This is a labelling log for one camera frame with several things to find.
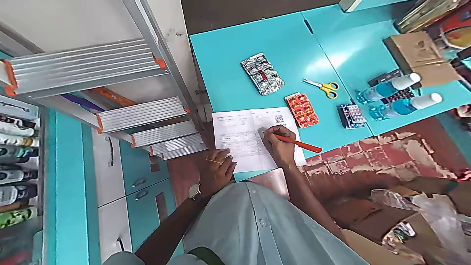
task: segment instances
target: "scissors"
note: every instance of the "scissors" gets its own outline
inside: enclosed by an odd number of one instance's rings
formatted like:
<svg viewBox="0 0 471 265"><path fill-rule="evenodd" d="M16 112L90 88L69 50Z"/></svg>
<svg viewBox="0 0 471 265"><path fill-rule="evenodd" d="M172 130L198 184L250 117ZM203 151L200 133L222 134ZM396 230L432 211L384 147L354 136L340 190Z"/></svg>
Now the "scissors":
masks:
<svg viewBox="0 0 471 265"><path fill-rule="evenodd" d="M330 82L328 84L321 84L321 83L317 83L306 78L303 78L302 80L308 84L311 84L313 86L320 88L322 91L325 92L328 98L330 99L337 98L337 92L335 92L334 90L339 89L340 86L336 82Z"/></svg>

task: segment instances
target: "turquoise table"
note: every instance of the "turquoise table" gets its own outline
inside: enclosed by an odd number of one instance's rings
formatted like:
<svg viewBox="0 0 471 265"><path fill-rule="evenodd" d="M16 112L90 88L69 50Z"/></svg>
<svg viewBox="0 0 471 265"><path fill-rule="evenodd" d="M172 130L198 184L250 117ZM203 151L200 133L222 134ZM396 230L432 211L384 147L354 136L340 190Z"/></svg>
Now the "turquoise table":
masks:
<svg viewBox="0 0 471 265"><path fill-rule="evenodd" d="M439 91L444 97L444 102L431 108L377 122L368 117L369 107L363 106L368 128L347 130L341 125L336 106L349 104L356 90L368 87L368 80L398 68L382 40L397 34L392 18L409 6L405 2L344 14L338 5L332 5L191 35L213 111L285 107L285 96L305 93L320 123L299 129L301 140L325 152L469 103L471 93L455 82L423 89L423 93ZM267 96L258 94L240 66L259 52L285 81L281 90ZM301 82L303 78L337 82L341 85L338 98L328 99L321 90ZM305 150L304 155L315 153ZM262 172L237 173L235 177L241 180Z"/></svg>

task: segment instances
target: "silver blister pack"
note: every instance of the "silver blister pack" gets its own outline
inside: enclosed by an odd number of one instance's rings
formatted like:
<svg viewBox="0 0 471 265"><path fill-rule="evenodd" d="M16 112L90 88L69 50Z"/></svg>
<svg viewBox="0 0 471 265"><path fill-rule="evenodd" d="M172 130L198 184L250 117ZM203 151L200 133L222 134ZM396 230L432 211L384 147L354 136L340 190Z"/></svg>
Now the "silver blister pack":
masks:
<svg viewBox="0 0 471 265"><path fill-rule="evenodd" d="M262 96L276 92L284 85L283 79L273 69L273 65L263 53L256 54L242 61L241 66L252 79Z"/></svg>

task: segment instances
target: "paper sheet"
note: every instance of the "paper sheet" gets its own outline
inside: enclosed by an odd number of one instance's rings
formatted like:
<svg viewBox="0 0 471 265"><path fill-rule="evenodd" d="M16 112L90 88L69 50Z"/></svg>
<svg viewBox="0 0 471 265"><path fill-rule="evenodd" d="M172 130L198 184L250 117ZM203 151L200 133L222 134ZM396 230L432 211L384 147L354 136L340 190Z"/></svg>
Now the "paper sheet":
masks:
<svg viewBox="0 0 471 265"><path fill-rule="evenodd" d="M278 168L263 145L259 129L283 125L296 134L300 141L296 122L288 107L263 108L212 114L214 138L217 149L231 149L230 155L237 162L234 173ZM306 165L304 153L294 147L296 165Z"/></svg>

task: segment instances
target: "watch face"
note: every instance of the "watch face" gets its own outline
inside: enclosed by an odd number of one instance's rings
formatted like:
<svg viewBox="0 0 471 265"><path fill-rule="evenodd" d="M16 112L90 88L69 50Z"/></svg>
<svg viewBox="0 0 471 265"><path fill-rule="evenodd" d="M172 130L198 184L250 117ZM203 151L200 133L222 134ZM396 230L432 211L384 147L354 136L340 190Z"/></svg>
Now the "watch face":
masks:
<svg viewBox="0 0 471 265"><path fill-rule="evenodd" d="M198 191L200 190L200 185L199 184L193 184L191 186L190 190L188 191L188 197L193 198L198 194Z"/></svg>

